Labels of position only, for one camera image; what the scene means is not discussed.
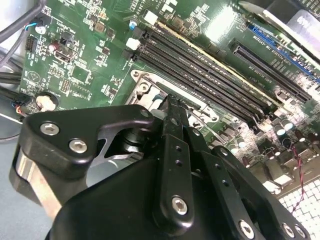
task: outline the ram slot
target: ram slot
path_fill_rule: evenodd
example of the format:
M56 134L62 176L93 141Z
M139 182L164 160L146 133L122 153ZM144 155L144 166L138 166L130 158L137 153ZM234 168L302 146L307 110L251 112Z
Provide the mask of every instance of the ram slot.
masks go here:
M175 56L170 54L170 52L165 51L164 49L152 47L152 45L146 46L146 48L144 48L144 52L146 51L148 51L149 54L153 55L157 59L162 58L167 63L171 63L179 73L183 73L183 75L186 76L185 78L187 80L196 81L197 83L200 83L204 87L206 87L210 92L214 92L216 95L218 94L223 98L228 99L231 103L237 106L238 109L241 109L241 111L244 111L248 115L254 117L257 122L260 121L260 119L263 117L259 116L259 112L256 109L248 106L247 103L241 104L241 100L239 98L236 98L232 93L229 93L227 90L223 91L221 88L219 88L219 84L212 82L213 79L211 79L212 81L210 81L202 77L192 68L185 66L183 64L183 61L177 59Z
M233 90L237 95L239 95L240 98L246 101L247 104L254 106L264 114L268 114L270 112L270 109L265 102L255 98L250 93L238 86L235 83L235 77L229 72L214 64L210 59L205 58L200 53L194 51L191 47L180 40L173 40L168 36L161 34L160 31L153 31L149 42L154 46L157 46L158 43L165 45L173 52L184 57L187 60L185 64L188 64L189 66L195 66L197 69L202 71L203 74L214 78L215 81L220 83L220 85L223 85L225 89Z
M245 95L239 94L239 92L234 91L232 92L229 85L225 84L223 81L220 81L219 78L215 77L212 74L209 74L207 71L199 68L188 59L184 58L183 56L178 55L178 53L172 54L171 49L166 49L162 46L159 46L155 42L151 41L149 44L146 45L147 49L156 52L157 54L165 57L168 61L179 65L185 71L189 72L190 74L196 76L197 78L204 78L206 79L206 84L210 87L215 88L217 91L220 91L222 94L225 93L226 97L231 98L233 101L240 101L243 102L246 106L248 111L251 111L259 116L259 118L263 118L261 114L263 111L261 108L255 104L253 104L250 99L248 99Z
M170 76L171 80L174 80L174 82L177 84L186 87L188 91L195 92L205 101L207 101L208 104L218 105L244 122L253 122L253 117L249 114L246 114L243 109L239 108L238 105L233 105L232 102L227 101L217 92L192 79L192 77L190 77L188 74L182 74L177 70L175 65L171 65L164 58L160 56L155 57L149 52L143 52L141 53L139 59L155 70L159 70L165 75Z

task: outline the pcie slot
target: pcie slot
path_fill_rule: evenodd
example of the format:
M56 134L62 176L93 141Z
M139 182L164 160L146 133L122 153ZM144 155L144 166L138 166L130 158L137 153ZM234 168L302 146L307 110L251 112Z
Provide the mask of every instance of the pcie slot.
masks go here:
M295 96L302 103L305 103L308 100L312 99L312 97L303 89L301 89L296 83L288 79L278 70L272 68L267 62L265 62L243 44L235 42L232 45L231 50L233 51L233 54L239 59L247 63L250 67L255 69L260 74L277 82L282 89L287 91L292 96Z

